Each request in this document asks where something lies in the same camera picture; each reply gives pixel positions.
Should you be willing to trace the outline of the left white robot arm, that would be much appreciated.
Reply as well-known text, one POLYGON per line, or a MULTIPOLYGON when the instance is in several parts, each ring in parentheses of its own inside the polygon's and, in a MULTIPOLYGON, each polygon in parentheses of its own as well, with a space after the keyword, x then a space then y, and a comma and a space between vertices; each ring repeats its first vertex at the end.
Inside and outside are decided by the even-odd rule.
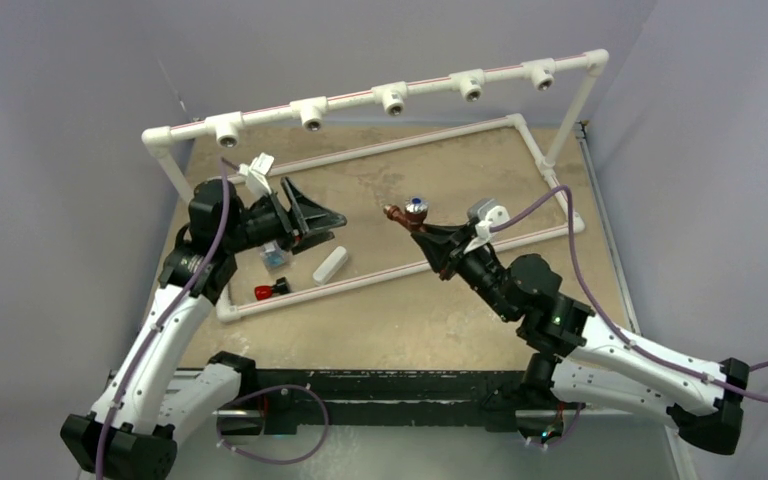
POLYGON ((168 395, 183 353, 237 270, 238 253, 270 242, 292 253, 333 239, 346 217, 305 196, 288 177, 289 203, 274 192, 245 204, 218 178, 198 184, 188 221, 163 261, 147 318, 121 367, 86 414, 60 437, 79 467, 99 479, 165 479, 178 448, 217 408, 261 406, 255 361, 229 352, 209 359, 196 383, 168 395))

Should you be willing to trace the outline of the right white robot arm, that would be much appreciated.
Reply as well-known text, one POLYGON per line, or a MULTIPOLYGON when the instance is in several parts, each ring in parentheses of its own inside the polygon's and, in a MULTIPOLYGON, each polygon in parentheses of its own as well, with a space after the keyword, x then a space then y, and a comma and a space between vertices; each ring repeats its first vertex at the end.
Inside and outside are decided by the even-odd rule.
POLYGON ((494 248, 467 248, 473 228, 427 225, 412 233, 440 279, 459 276, 534 349, 521 392, 536 407, 589 403, 647 416, 685 442, 732 455, 739 442, 749 366, 659 347, 611 330, 590 305, 563 294, 562 278, 535 253, 503 265, 494 248))

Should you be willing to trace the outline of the brown faucet with chrome cap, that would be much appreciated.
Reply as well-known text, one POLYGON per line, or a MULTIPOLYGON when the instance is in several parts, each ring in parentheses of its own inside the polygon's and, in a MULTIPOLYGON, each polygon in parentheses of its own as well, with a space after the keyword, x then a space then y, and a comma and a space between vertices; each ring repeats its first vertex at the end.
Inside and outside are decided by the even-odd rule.
POLYGON ((402 206, 388 204, 382 207, 388 220, 394 221, 411 232, 425 230, 425 220, 429 211, 428 202, 419 196, 409 197, 402 206))

